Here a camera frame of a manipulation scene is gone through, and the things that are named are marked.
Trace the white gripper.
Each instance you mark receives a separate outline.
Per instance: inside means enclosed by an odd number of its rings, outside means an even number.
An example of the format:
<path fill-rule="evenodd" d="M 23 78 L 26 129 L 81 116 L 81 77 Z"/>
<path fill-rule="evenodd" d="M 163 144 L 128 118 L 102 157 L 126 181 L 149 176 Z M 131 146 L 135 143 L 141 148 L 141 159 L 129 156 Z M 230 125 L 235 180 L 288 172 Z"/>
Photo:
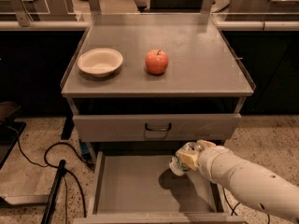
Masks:
<path fill-rule="evenodd" d="M 207 140 L 198 140 L 197 144 L 203 149 L 200 154 L 195 150 L 177 152 L 180 163 L 194 171 L 199 168 L 199 173 L 212 183 L 228 185 L 229 170 L 233 164 L 231 158 L 234 153 L 226 147 L 215 146 L 213 142 Z"/>

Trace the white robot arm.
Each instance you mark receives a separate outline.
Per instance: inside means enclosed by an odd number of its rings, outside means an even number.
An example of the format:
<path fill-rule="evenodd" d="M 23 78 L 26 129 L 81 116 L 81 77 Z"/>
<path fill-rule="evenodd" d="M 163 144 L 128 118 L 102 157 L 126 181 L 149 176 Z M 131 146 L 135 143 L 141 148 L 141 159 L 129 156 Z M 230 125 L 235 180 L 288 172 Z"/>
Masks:
<path fill-rule="evenodd" d="M 299 222 L 299 187 L 227 147 L 206 140 L 188 142 L 176 151 L 169 167 L 178 176 L 190 170 L 199 173 L 251 209 Z"/>

